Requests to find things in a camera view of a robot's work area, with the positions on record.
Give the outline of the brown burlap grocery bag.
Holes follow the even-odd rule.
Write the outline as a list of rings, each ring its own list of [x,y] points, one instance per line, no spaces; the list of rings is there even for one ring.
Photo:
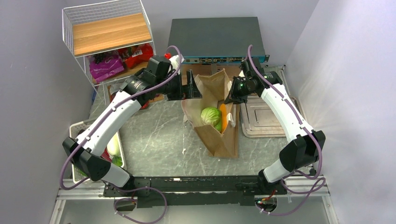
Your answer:
[[[202,98],[181,102],[185,118],[210,156],[238,157],[239,106],[226,104],[232,81],[223,69],[213,75],[194,78]]]

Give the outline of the green cabbage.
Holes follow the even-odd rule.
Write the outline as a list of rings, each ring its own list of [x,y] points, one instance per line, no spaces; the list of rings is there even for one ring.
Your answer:
[[[200,119],[203,125],[215,126],[221,120],[221,112],[216,107],[207,107],[201,111]]]

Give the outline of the green lettuce toy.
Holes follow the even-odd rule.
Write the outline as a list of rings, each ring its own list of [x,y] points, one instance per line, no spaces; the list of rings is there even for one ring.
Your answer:
[[[219,132],[222,133],[222,121],[220,120],[215,126],[214,128]]]

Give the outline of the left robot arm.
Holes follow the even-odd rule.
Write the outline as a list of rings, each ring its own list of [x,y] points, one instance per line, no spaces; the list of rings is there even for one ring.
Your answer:
[[[147,67],[125,80],[113,101],[85,131],[63,141],[71,163],[88,179],[111,183],[122,196],[133,192],[136,188],[133,175],[102,158],[102,154],[127,120],[157,94],[165,95],[169,101],[202,97],[193,80],[181,84],[183,61],[180,55],[151,57]]]

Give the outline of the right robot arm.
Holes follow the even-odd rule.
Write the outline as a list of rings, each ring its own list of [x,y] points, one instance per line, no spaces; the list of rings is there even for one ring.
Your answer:
[[[256,59],[242,60],[240,69],[240,75],[233,77],[225,104],[247,103],[249,95],[257,94],[274,113],[288,141],[279,158],[259,172],[257,187],[260,192],[268,194],[276,182],[299,168],[322,162],[325,135],[322,131],[315,131],[304,120],[276,72],[264,72]]]

